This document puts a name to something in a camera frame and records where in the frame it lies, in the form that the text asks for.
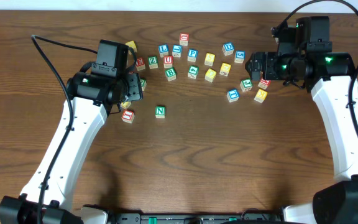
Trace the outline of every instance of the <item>black cable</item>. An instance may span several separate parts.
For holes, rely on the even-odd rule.
[[[88,52],[92,52],[94,54],[97,54],[98,52],[95,51],[95,50],[92,50],[92,49],[87,49],[87,48],[84,48],[84,47],[77,47],[77,46],[72,46],[72,45],[68,45],[68,44],[62,44],[62,43],[59,43],[59,42],[56,42],[56,41],[53,41],[53,40],[49,40],[49,39],[46,39],[46,38],[43,38],[43,37],[39,37],[37,35],[32,35],[32,39],[33,37],[35,37],[36,39],[39,39],[39,40],[43,40],[45,42],[48,42],[48,43],[51,43],[51,44],[56,44],[56,45],[59,45],[59,46],[62,46],[62,47],[68,47],[68,48],[71,48],[71,49],[77,49],[77,50],[85,50],[85,51],[88,51]]]
[[[356,14],[356,16],[358,17],[358,10],[353,7],[351,4],[349,4],[348,2],[345,2],[345,1],[342,1],[342,0],[314,0],[314,1],[310,1],[310,2],[306,2],[304,3],[303,5],[299,6],[298,8],[296,8],[294,11],[292,11],[288,16],[287,18],[285,18],[283,20],[283,22],[277,26],[277,29],[276,29],[276,32],[279,32],[280,29],[283,28],[283,26],[287,23],[287,20],[292,16],[294,15],[299,9],[305,7],[305,6],[308,6],[310,4],[313,4],[313,3],[316,3],[316,2],[322,2],[322,1],[333,1],[333,2],[339,2],[339,3],[342,3],[344,4],[345,6],[349,7],[350,9],[353,10],[353,12]],[[352,122],[353,122],[353,126],[354,126],[354,130],[356,131],[356,135],[357,135],[357,138],[358,138],[358,124],[357,124],[357,119],[356,119],[356,114],[354,112],[354,107],[353,107],[353,87],[354,87],[354,83],[356,82],[356,79],[357,79],[357,76],[358,76],[358,65],[356,67],[356,70],[354,71],[354,74],[353,76],[351,76],[351,82],[350,82],[350,85],[349,85],[349,92],[348,92],[348,105],[349,105],[349,110],[350,110],[350,113],[351,113],[351,118],[352,118]]]
[[[50,62],[50,60],[48,59],[48,57],[44,54],[44,52],[42,51],[42,49],[40,48],[39,44],[37,43],[36,39],[39,39],[39,40],[43,40],[43,41],[46,41],[46,42],[49,42],[51,44],[56,44],[56,45],[60,45],[60,46],[63,46],[63,47],[68,47],[68,48],[71,48],[71,49],[77,49],[77,50],[85,50],[85,51],[89,51],[89,52],[92,52],[92,53],[95,53],[97,54],[98,52],[95,51],[95,50],[91,50],[91,49],[86,49],[86,48],[83,48],[83,47],[76,47],[76,46],[72,46],[72,45],[67,45],[67,44],[61,44],[59,42],[56,42],[56,41],[52,41],[52,40],[48,40],[48,39],[45,39],[43,37],[39,37],[37,35],[32,35],[31,36],[31,39],[35,45],[35,47],[37,48],[38,52],[40,53],[40,55],[42,56],[42,58],[45,60],[45,62],[48,64],[49,68],[52,70],[53,74],[55,74],[64,94],[65,94],[65,97],[66,97],[66,100],[67,100],[67,105],[68,105],[68,110],[69,110],[69,114],[70,114],[70,119],[68,120],[68,125],[66,127],[66,132],[65,134],[63,135],[62,137],[62,140],[60,141],[60,144],[59,146],[57,147],[57,150],[55,152],[55,154],[53,155],[52,157],[52,160],[50,161],[50,164],[48,166],[48,169],[45,173],[45,177],[44,177],[44,181],[41,183],[41,190],[40,190],[40,197],[39,197],[39,200],[38,200],[38,207],[37,207],[37,223],[38,224],[41,224],[42,223],[42,205],[44,204],[44,196],[45,196],[45,189],[47,188],[47,185],[48,185],[48,179],[49,179],[49,176],[50,176],[50,173],[53,169],[53,165],[55,165],[55,162],[57,160],[57,157],[59,156],[59,153],[60,151],[62,150],[62,147],[67,139],[67,136],[68,134],[70,133],[71,131],[71,128],[73,126],[73,117],[74,117],[74,114],[73,114],[73,105],[71,104],[71,100],[70,98],[68,97],[68,93],[67,93],[67,90],[66,90],[66,86],[65,84],[63,83],[63,80],[62,78],[60,78],[60,75],[58,74],[58,72],[56,71],[55,67],[52,65],[52,63]]]

